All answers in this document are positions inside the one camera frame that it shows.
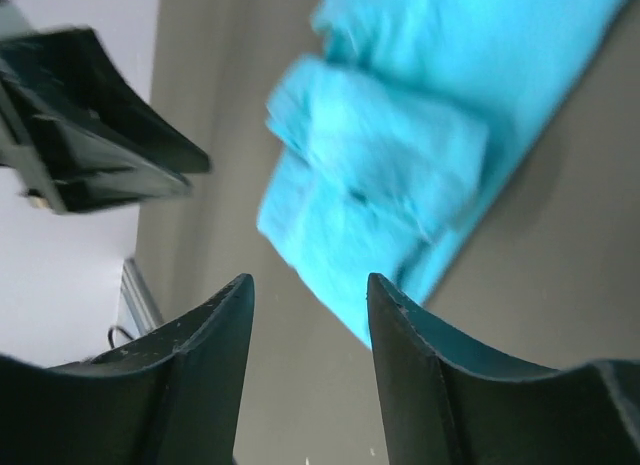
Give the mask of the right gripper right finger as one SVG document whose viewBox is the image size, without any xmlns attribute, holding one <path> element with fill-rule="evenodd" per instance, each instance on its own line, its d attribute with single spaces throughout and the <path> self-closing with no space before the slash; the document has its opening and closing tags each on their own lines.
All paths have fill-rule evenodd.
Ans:
<svg viewBox="0 0 640 465">
<path fill-rule="evenodd" d="M 639 364 L 555 370 L 483 344 L 368 279 L 368 320 L 393 464 L 635 464 Z"/>
</svg>

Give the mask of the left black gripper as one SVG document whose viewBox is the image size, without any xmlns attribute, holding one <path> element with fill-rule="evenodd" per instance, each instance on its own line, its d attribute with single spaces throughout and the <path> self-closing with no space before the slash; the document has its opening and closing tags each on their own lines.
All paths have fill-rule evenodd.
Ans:
<svg viewBox="0 0 640 465">
<path fill-rule="evenodd" d="M 187 195 L 191 183 L 154 167 L 82 163 L 86 124 L 99 120 L 136 154 L 184 174 L 206 174 L 209 156 L 139 97 L 96 32 L 66 28 L 1 41 L 1 116 L 14 144 L 5 153 L 30 198 L 60 214 L 90 213 Z"/>
</svg>

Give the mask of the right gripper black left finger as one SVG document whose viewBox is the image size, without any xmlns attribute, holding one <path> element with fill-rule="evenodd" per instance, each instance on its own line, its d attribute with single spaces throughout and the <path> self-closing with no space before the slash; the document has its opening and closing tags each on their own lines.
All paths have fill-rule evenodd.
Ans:
<svg viewBox="0 0 640 465">
<path fill-rule="evenodd" d="M 1 360 L 5 464 L 230 464 L 254 317 L 242 274 L 93 359 Z"/>
</svg>

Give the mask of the bright cyan t shirt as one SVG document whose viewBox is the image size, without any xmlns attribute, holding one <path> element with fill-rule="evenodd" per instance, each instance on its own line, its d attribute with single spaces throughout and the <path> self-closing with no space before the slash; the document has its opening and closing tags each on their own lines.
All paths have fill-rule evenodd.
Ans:
<svg viewBox="0 0 640 465">
<path fill-rule="evenodd" d="M 628 1 L 321 0 L 258 230 L 369 344 L 369 275 L 432 294 Z"/>
</svg>

